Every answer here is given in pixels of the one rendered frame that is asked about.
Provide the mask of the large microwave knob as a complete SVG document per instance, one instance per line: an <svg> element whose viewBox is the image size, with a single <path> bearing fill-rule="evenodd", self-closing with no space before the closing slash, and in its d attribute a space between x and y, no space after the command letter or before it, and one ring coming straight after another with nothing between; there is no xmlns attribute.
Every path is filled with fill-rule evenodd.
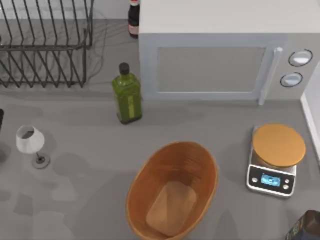
<svg viewBox="0 0 320 240"><path fill-rule="evenodd" d="M288 63L293 67L302 67L308 64L312 58L313 53L308 49L304 49L293 52L288 58Z"/></svg>

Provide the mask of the pale microwave oven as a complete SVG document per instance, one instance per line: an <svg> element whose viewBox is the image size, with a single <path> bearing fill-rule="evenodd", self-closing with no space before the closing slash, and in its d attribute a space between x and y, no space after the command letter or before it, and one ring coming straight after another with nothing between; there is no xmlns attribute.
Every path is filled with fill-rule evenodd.
<svg viewBox="0 0 320 240"><path fill-rule="evenodd" d="M139 19L141 94L159 47L282 47L266 101L293 101L303 95L320 65L320 0L141 0ZM300 67L293 52L310 50ZM283 87L284 75L300 73L301 83Z"/></svg>

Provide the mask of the dark red bottle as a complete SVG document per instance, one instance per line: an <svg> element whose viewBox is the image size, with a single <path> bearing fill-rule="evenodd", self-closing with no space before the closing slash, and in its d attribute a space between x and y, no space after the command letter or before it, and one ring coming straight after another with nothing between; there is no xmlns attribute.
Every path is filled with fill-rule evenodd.
<svg viewBox="0 0 320 240"><path fill-rule="evenodd" d="M133 39L139 37L140 0L129 0L127 14L128 32Z"/></svg>

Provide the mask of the microwave door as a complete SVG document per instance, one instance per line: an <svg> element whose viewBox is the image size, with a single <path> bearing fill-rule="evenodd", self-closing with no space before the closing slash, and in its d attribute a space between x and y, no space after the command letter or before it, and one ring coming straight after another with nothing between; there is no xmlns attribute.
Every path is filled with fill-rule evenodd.
<svg viewBox="0 0 320 240"><path fill-rule="evenodd" d="M270 46L161 46L145 78L150 100L256 101Z"/></svg>

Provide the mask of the kitchen scale with wooden plate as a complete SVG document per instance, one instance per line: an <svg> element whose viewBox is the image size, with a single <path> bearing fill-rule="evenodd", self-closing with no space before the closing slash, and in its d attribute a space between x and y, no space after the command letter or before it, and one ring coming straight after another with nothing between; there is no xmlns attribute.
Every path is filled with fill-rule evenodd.
<svg viewBox="0 0 320 240"><path fill-rule="evenodd" d="M256 192L289 198L296 185L297 165L306 154L303 137L283 123L254 125L246 186Z"/></svg>

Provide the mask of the brown wooden basket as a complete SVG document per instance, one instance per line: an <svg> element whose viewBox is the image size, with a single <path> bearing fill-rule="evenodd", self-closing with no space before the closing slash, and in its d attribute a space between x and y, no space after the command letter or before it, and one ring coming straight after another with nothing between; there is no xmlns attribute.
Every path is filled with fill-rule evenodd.
<svg viewBox="0 0 320 240"><path fill-rule="evenodd" d="M184 240L208 211L218 186L215 158L193 141L157 150L136 174L125 213L140 240Z"/></svg>

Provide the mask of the green bottle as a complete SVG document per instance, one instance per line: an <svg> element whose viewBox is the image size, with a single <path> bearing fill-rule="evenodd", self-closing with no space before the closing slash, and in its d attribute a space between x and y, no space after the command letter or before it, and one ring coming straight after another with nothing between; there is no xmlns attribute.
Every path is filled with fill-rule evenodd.
<svg viewBox="0 0 320 240"><path fill-rule="evenodd" d="M141 84L131 73L130 66L121 62L118 66L119 75L111 84L116 105L116 115L122 124L129 124L142 117Z"/></svg>

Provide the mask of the small microwave knob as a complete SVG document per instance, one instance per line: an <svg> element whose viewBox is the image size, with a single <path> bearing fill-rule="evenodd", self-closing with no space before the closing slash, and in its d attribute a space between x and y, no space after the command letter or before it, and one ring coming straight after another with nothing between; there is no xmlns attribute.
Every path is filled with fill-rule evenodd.
<svg viewBox="0 0 320 240"><path fill-rule="evenodd" d="M299 72L293 72L281 77L280 84L285 88L292 88L299 85L303 80L303 76Z"/></svg>

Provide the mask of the white wine glass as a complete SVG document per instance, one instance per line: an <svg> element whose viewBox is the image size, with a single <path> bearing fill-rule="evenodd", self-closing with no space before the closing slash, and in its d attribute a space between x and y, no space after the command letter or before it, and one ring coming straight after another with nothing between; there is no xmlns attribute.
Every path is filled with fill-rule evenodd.
<svg viewBox="0 0 320 240"><path fill-rule="evenodd" d="M19 152L32 156L31 164L35 169L45 169L50 164L50 157L40 152L45 145L45 136L34 126L20 126L15 134L15 144Z"/></svg>

